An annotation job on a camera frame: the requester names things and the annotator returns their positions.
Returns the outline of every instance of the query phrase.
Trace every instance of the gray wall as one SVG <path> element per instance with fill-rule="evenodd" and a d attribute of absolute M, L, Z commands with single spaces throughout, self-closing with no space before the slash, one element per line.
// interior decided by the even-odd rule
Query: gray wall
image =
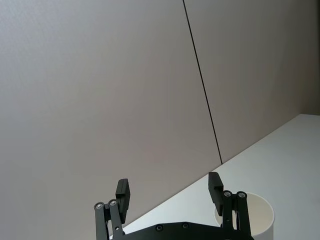
<path fill-rule="evenodd" d="M 225 162 L 320 113 L 316 0 L 186 0 Z"/>
<path fill-rule="evenodd" d="M 313 4 L 186 2 L 224 161 L 316 109 Z M 0 11 L 1 238 L 94 239 L 118 179 L 129 223 L 220 164 L 182 1 Z"/>

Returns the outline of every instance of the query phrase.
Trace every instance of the white table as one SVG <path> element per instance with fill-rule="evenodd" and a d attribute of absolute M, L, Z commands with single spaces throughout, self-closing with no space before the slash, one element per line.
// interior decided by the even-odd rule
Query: white table
<path fill-rule="evenodd" d="M 270 202 L 275 240 L 319 239 L 320 116 L 297 116 L 214 171 L 226 190 L 256 193 Z M 184 221 L 217 225 L 207 175 L 124 231 Z"/>

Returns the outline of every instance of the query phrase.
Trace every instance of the table surface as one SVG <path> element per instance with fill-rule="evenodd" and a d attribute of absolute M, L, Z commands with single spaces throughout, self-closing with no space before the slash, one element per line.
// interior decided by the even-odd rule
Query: table surface
<path fill-rule="evenodd" d="M 224 188 L 256 193 L 275 211 L 274 239 L 320 236 L 320 116 L 298 115 L 221 165 Z M 124 228 L 128 234 L 159 223 L 217 226 L 208 175 Z"/>

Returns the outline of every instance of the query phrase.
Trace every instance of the white paper cup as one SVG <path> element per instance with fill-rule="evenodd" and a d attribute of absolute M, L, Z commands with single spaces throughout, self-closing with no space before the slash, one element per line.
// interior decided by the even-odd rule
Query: white paper cup
<path fill-rule="evenodd" d="M 247 193 L 247 205 L 250 220 L 251 235 L 254 240 L 273 240 L 275 212 L 270 203 L 254 193 Z M 216 222 L 221 225 L 222 217 L 214 210 Z M 232 216 L 233 228 L 237 229 L 236 214 Z"/>

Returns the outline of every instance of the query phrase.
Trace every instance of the white cup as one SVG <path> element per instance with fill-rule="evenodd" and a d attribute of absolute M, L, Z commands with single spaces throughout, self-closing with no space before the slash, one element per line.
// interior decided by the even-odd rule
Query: white cup
<path fill-rule="evenodd" d="M 254 193 L 247 193 L 251 235 L 254 240 L 273 240 L 275 212 L 270 203 L 263 197 Z M 217 209 L 214 210 L 216 222 L 221 225 L 222 217 L 218 215 Z M 232 215 L 233 228 L 237 229 L 236 214 Z"/>

